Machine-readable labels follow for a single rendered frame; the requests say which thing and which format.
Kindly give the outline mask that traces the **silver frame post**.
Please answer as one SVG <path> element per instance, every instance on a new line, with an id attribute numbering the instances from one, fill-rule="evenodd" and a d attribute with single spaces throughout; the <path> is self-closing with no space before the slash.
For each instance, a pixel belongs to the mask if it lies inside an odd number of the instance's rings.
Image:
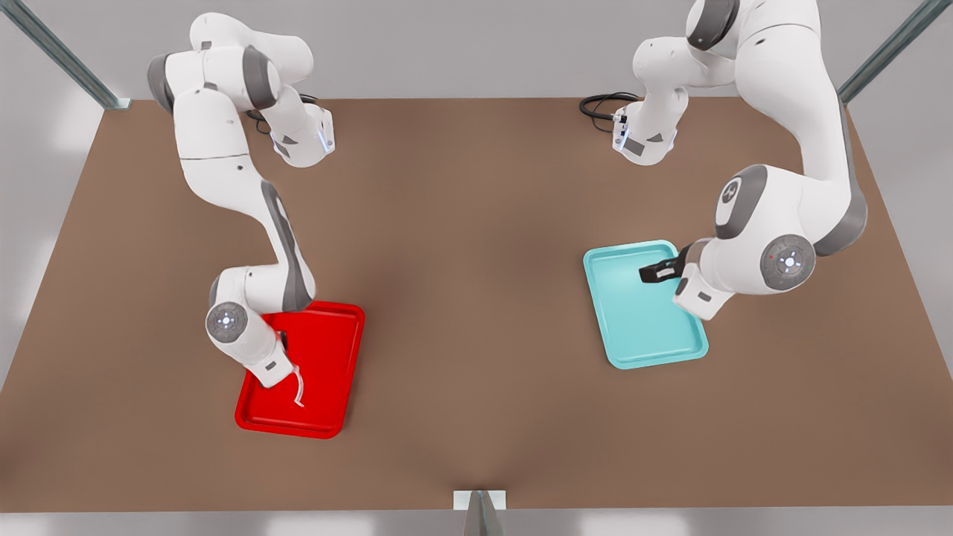
<path id="1" fill-rule="evenodd" d="M 505 536 L 498 510 L 506 509 L 505 491 L 454 491 L 453 509 L 466 510 L 463 536 Z"/>
<path id="2" fill-rule="evenodd" d="M 0 0 L 0 11 L 30 37 L 55 64 L 106 111 L 124 111 L 132 99 L 119 98 L 22 0 Z"/>
<path id="3" fill-rule="evenodd" d="M 838 88 L 841 104 L 847 105 L 860 95 L 951 4 L 953 0 L 923 0 Z"/>

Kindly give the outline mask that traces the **cyan rectangular tray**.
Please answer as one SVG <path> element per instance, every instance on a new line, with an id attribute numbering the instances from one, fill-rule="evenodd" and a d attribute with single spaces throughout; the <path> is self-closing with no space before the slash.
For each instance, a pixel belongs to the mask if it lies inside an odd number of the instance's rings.
<path id="1" fill-rule="evenodd" d="M 607 360 L 642 369 L 704 357 L 709 343 L 697 316 L 673 302 L 676 279 L 644 284 L 639 270 L 674 258 L 676 247 L 651 240 L 591 249 L 583 268 Z"/>

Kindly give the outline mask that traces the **red rectangular tray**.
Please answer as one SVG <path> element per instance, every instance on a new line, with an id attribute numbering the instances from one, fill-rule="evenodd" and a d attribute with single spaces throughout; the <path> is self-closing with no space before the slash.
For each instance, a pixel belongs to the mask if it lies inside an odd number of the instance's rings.
<path id="1" fill-rule="evenodd" d="M 272 388 L 260 386 L 252 373 L 243 381 L 235 410 L 242 430 L 327 440 L 343 427 L 365 322 L 357 305 L 314 301 L 306 310 L 269 313 L 264 320 L 289 336 L 289 357 L 304 380 L 289 376 Z"/>

